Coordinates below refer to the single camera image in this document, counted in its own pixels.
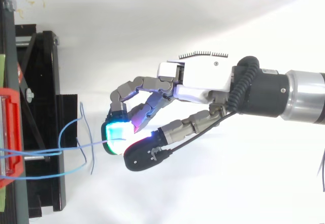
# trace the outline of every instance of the green light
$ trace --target green light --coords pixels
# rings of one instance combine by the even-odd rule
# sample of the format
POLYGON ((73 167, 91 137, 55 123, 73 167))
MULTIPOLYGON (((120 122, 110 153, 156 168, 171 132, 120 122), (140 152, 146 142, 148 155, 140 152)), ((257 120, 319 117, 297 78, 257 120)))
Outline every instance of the green light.
POLYGON ((150 131, 141 131, 134 134, 134 126, 130 121, 115 122, 106 125, 106 139, 110 140, 107 142, 107 145, 114 154, 123 154, 130 145, 150 136, 150 131))

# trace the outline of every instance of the bolt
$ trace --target bolt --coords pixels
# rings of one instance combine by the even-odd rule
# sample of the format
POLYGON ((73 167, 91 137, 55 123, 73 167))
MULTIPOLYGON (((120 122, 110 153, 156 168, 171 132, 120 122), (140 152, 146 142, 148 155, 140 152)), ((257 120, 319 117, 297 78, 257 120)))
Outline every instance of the bolt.
POLYGON ((55 36, 53 38, 53 43, 54 43, 55 46, 58 46, 60 44, 60 40, 59 40, 59 37, 58 36, 55 36))
POLYGON ((26 89, 25 96, 26 96, 27 102, 30 103, 32 101, 32 99, 34 98, 34 93, 31 91, 30 88, 28 88, 28 89, 26 89))
POLYGON ((14 12, 17 10, 17 2, 16 0, 5 0, 4 1, 4 8, 10 12, 14 12))

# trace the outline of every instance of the red plastic part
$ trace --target red plastic part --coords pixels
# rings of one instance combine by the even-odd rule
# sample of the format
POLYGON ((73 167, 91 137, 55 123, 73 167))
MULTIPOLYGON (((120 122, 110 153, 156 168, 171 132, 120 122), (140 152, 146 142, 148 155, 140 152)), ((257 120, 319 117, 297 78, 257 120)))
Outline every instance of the red plastic part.
MULTIPOLYGON (((8 149, 22 151, 19 92, 10 88, 0 88, 0 96, 7 96, 5 108, 8 149)), ((10 157, 8 160, 10 173, 7 173, 7 176, 19 177, 24 171, 23 160, 21 155, 10 157)), ((0 177, 0 188, 8 185, 12 181, 9 179, 1 179, 0 177)))

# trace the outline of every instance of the white wall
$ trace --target white wall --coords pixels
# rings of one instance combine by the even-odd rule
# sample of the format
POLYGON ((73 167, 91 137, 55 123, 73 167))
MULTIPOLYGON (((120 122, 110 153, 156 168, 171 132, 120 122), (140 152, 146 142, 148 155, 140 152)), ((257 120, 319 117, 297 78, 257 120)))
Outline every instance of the white wall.
MULTIPOLYGON (((234 64, 254 55, 262 68, 325 71, 325 0, 30 1, 19 0, 24 19, 16 20, 60 36, 61 92, 79 94, 95 140, 109 93, 136 76, 155 76, 160 62, 179 53, 228 52, 234 64)), ((204 108, 174 102, 149 128, 204 108)), ((89 164, 66 177, 64 211, 45 208, 33 223, 323 223, 316 178, 322 132, 320 125, 236 115, 139 173, 98 146, 92 176, 89 164)), ((89 141, 83 123, 78 137, 89 141)), ((80 152, 65 154, 66 169, 81 163, 80 152)))

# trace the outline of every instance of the silver cylinder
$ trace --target silver cylinder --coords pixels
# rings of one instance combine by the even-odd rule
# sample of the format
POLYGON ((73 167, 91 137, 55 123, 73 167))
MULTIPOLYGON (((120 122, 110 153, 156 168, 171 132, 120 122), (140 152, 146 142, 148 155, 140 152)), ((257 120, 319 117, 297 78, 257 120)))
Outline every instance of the silver cylinder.
POLYGON ((316 122, 325 103, 325 81, 320 73, 289 71, 289 96, 284 120, 316 122))

